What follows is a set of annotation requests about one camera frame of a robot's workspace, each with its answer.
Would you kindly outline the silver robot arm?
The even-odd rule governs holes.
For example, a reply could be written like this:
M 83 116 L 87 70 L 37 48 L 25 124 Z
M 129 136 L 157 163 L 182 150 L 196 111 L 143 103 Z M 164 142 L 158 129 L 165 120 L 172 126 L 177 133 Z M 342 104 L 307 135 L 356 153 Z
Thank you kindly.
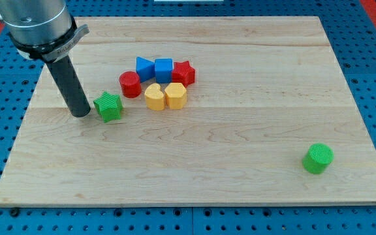
M 43 61 L 70 113 L 89 114 L 90 105 L 69 52 L 89 33 L 78 26 L 65 0 L 0 0 L 0 19 L 19 54 Z

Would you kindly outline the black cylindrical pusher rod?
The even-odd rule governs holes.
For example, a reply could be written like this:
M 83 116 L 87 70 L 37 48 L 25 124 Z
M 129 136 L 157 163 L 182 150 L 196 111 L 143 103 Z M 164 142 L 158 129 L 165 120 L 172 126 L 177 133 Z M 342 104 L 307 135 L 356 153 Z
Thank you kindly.
M 82 118 L 89 114 L 91 107 L 70 57 L 46 65 L 72 116 Z

